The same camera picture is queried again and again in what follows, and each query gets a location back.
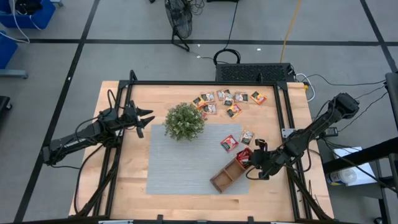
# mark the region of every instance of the gray placemat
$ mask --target gray placemat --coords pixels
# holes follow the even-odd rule
[[[240,124],[206,124],[192,141],[177,142],[165,136],[165,127],[152,125],[146,194],[219,194],[210,183],[244,144],[226,152],[220,142],[232,134],[239,141]],[[248,194],[249,181],[242,175],[223,194]]]

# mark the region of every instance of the wooden table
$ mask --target wooden table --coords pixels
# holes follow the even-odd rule
[[[102,83],[95,115],[109,107],[106,92],[111,89],[116,93],[117,87],[118,82]],[[288,83],[288,87],[295,127],[305,128],[311,123],[311,116],[303,84]],[[140,108],[154,110],[150,115],[154,115],[156,118],[145,128],[143,139],[137,137],[136,131],[125,132],[111,218],[154,220],[157,215],[163,215],[164,220],[246,221],[248,216],[253,216],[255,221],[294,221],[285,168],[271,176],[270,180],[250,180],[249,193],[246,195],[146,194],[151,125],[162,124],[167,110],[180,102],[191,101],[203,91],[215,92],[223,88],[228,88],[231,93],[258,91],[267,96],[267,101],[261,106],[252,100],[249,100],[248,104],[239,104],[243,112],[235,119],[231,119],[226,114],[226,106],[223,106],[221,101],[216,101],[218,114],[208,115],[206,123],[239,123],[242,128],[255,132],[257,138],[265,139],[270,150],[281,144],[275,97],[273,88],[270,86],[134,85],[131,99]],[[282,92],[280,92],[280,98],[284,121],[288,126]],[[95,148],[88,147],[85,150],[84,158]],[[310,143],[310,149],[318,150],[315,141]],[[104,150],[95,154],[81,173],[78,192],[79,209],[97,188],[103,157]],[[319,205],[326,214],[333,217],[321,159],[314,153],[311,153],[311,158],[312,168],[305,173],[307,187],[308,181],[311,180],[312,194],[316,195]],[[307,155],[302,157],[302,162],[303,168],[307,168]],[[250,175],[257,177],[257,172],[252,172]],[[104,202],[107,196],[108,191],[105,190],[100,214],[104,211]],[[300,201],[301,217],[305,217],[302,197],[300,194],[297,197]]]

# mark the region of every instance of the blue bin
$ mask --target blue bin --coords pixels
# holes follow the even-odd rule
[[[5,27],[17,28],[8,1],[9,0],[0,0],[0,11],[9,13],[9,14],[0,14],[0,22]],[[50,2],[50,0],[38,0],[38,1],[40,1],[41,5],[43,6],[43,9],[36,11],[35,14],[32,15],[32,20],[30,19],[30,16],[18,15],[18,13],[16,12],[16,19],[20,28],[36,29],[36,26],[34,24],[36,24],[37,27],[40,29],[44,29],[47,27],[52,15],[54,14],[55,6]]]
[[[5,69],[12,55],[17,50],[18,45],[14,40],[0,34],[0,69]]]

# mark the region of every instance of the wooden box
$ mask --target wooden box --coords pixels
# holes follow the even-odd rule
[[[242,164],[235,157],[231,162],[224,166],[214,177],[212,177],[210,179],[210,182],[218,190],[219,193],[223,193],[223,191],[227,189],[242,174],[244,174],[249,167],[250,166],[243,167]]]

